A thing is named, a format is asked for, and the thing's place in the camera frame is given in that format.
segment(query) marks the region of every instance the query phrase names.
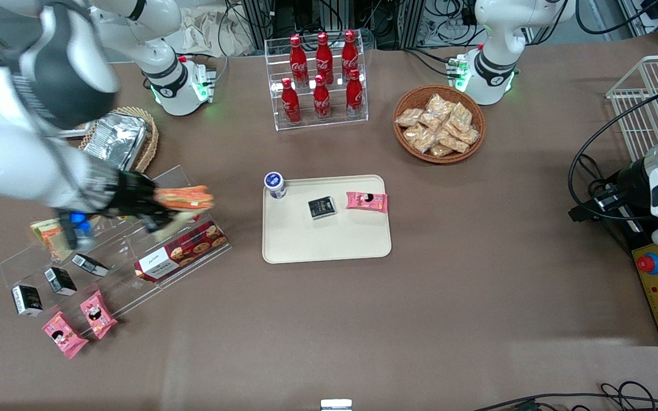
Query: red cookie box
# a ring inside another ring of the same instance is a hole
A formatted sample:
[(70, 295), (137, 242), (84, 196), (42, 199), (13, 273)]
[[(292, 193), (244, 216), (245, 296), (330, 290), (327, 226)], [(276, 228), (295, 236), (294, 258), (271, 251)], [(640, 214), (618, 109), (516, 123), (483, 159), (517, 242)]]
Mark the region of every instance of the red cookie box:
[(207, 221), (134, 263), (136, 275), (152, 283), (162, 281), (226, 242), (219, 227)]

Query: wicker basket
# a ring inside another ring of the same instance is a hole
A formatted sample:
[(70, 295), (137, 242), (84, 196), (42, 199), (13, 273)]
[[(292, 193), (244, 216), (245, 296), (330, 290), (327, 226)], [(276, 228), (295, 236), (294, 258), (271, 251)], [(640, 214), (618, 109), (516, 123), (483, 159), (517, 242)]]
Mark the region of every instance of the wicker basket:
[(486, 121), (484, 120), (484, 114), (481, 111), (481, 108), (476, 104), (473, 99), (464, 93), (452, 88), (451, 86), (444, 86), (442, 84), (426, 84), (425, 86), (420, 86), (413, 88), (411, 91), (405, 93), (405, 96), (400, 98), (398, 105), (395, 107), (395, 115), (392, 119), (397, 119), (406, 109), (408, 108), (420, 108), (426, 109), (426, 104), (431, 99), (433, 94), (438, 93), (439, 96), (443, 97), (450, 102), (461, 102), (473, 115), (472, 125), (479, 132), (479, 138), (476, 140), (476, 143), (472, 144), (466, 153), (451, 153), (447, 156), (434, 157), (428, 154), (420, 153), (410, 146), (410, 144), (405, 140), (403, 136), (403, 128), (400, 127), (397, 123), (393, 122), (392, 126), (395, 129), (395, 137), (398, 138), (400, 144), (402, 144), (405, 149), (412, 154), (413, 156), (423, 159), (428, 162), (436, 164), (448, 164), (452, 162), (459, 162), (463, 159), (471, 156), (475, 153), (481, 143), (484, 142), (484, 137), (486, 135)]
[[(118, 109), (115, 109), (113, 111), (120, 112), (120, 114), (128, 114), (128, 115), (135, 115), (136, 117), (141, 117), (142, 119), (146, 120), (146, 124), (149, 125), (149, 133), (148, 135), (146, 135), (146, 141), (144, 141), (143, 146), (141, 146), (141, 151), (139, 151), (139, 154), (136, 157), (136, 161), (134, 161), (133, 166), (131, 166), (132, 170), (138, 172), (144, 172), (146, 170), (146, 167), (149, 166), (149, 163), (152, 161), (152, 159), (154, 159), (154, 156), (157, 155), (157, 144), (159, 143), (159, 130), (157, 130), (156, 123), (154, 123), (154, 117), (151, 117), (151, 114), (136, 107), (118, 107)], [(84, 148), (86, 148), (86, 146), (88, 146), (88, 143), (91, 142), (91, 138), (93, 137), (93, 133), (95, 132), (97, 125), (98, 122), (96, 121), (93, 127), (91, 127), (91, 129), (88, 130), (86, 137), (83, 138), (83, 141), (81, 142), (81, 145), (78, 146), (78, 148), (83, 150)]]

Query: white cloth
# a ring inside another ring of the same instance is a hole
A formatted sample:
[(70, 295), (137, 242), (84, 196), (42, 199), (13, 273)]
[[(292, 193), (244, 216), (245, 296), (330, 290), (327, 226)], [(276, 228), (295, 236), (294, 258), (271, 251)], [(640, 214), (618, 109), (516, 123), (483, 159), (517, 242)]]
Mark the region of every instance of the white cloth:
[[(238, 16), (245, 16), (242, 5), (233, 7), (225, 14), (224, 5), (205, 5), (196, 7), (184, 7), (182, 13), (182, 30), (184, 31), (184, 49), (188, 53), (206, 53), (215, 57), (230, 57), (234, 55), (248, 54), (255, 50), (253, 43), (246, 30), (250, 23)], [(220, 33), (220, 45), (217, 43), (218, 29)]]

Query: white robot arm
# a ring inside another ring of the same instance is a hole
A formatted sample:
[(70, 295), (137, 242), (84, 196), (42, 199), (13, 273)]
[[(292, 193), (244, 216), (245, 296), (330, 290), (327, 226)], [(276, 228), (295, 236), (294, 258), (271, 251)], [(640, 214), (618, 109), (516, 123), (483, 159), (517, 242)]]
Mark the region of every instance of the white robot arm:
[(151, 231), (166, 226), (173, 213), (156, 203), (144, 175), (50, 138), (112, 109), (118, 80), (84, 8), (60, 0), (40, 19), (42, 37), (0, 66), (0, 195), (55, 208), (73, 248), (89, 237), (69, 226), (73, 212), (135, 215)]
[(468, 63), (468, 73), (460, 79), (458, 87), (478, 104), (500, 101), (524, 50), (521, 29), (566, 21), (575, 12), (575, 2), (577, 0), (477, 0), (476, 20), (486, 26), (487, 39), (483, 49), (460, 55), (459, 59)]
[[(47, 2), (0, 0), (0, 6), (29, 16), (39, 15), (44, 3)], [(191, 114), (208, 101), (204, 65), (180, 61), (162, 39), (180, 29), (181, 13), (174, 0), (90, 0), (90, 3), (93, 7), (88, 13), (103, 47), (126, 55), (141, 68), (157, 102), (168, 114)]]

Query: red button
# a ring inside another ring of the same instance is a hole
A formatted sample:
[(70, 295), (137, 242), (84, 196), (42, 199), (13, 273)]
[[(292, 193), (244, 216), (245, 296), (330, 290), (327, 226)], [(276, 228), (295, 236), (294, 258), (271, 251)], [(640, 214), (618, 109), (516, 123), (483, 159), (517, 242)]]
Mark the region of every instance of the red button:
[(636, 265), (637, 267), (642, 270), (645, 273), (651, 273), (651, 271), (655, 270), (656, 268), (656, 263), (648, 255), (642, 255), (636, 260)]

